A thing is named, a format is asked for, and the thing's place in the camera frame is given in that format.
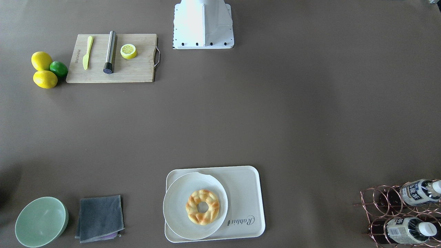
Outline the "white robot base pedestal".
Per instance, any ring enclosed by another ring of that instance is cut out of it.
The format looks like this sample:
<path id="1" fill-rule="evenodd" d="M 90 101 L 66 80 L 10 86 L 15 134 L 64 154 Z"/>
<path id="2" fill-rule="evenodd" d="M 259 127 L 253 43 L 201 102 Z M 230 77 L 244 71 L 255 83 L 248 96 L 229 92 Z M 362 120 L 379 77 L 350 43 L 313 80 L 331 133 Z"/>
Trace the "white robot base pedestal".
<path id="1" fill-rule="evenodd" d="M 223 0 L 182 0 L 174 7 L 174 49 L 234 47 L 231 6 Z"/>

